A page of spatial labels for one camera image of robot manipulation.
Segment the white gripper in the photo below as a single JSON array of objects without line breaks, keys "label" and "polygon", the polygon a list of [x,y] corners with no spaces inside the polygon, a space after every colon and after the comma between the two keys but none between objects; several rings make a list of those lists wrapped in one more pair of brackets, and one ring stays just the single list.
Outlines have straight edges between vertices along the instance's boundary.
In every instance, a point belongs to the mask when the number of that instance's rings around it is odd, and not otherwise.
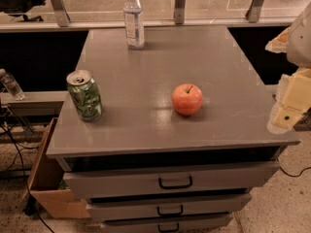
[{"label": "white gripper", "polygon": [[[265,49],[287,53],[289,62],[299,67],[311,66],[311,3],[284,29],[267,43]],[[298,69],[291,76],[282,75],[277,85],[276,102],[272,107],[267,129],[284,134],[302,119],[311,108],[311,69]]]}]

